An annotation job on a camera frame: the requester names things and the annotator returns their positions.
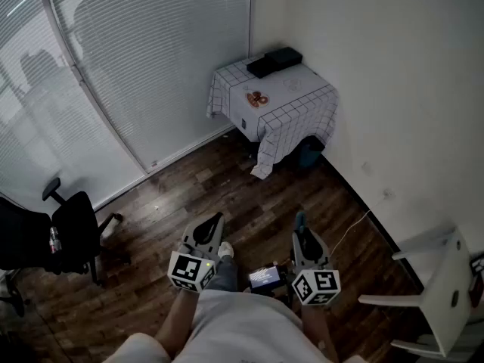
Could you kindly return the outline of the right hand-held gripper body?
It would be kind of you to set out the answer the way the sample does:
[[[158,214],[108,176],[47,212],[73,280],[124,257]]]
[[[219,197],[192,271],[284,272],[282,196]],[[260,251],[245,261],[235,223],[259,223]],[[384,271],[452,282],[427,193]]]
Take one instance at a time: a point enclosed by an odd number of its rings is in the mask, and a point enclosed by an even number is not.
[[[302,306],[328,306],[341,292],[340,272],[330,263],[293,262],[291,290]]]

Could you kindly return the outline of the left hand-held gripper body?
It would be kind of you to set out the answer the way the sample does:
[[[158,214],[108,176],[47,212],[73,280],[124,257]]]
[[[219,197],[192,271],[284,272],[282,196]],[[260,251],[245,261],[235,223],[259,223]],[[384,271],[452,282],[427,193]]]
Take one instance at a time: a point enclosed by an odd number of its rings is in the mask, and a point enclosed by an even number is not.
[[[201,293],[216,276],[218,263],[218,252],[212,258],[202,258],[196,255],[196,246],[181,241],[172,251],[167,275],[175,287]]]

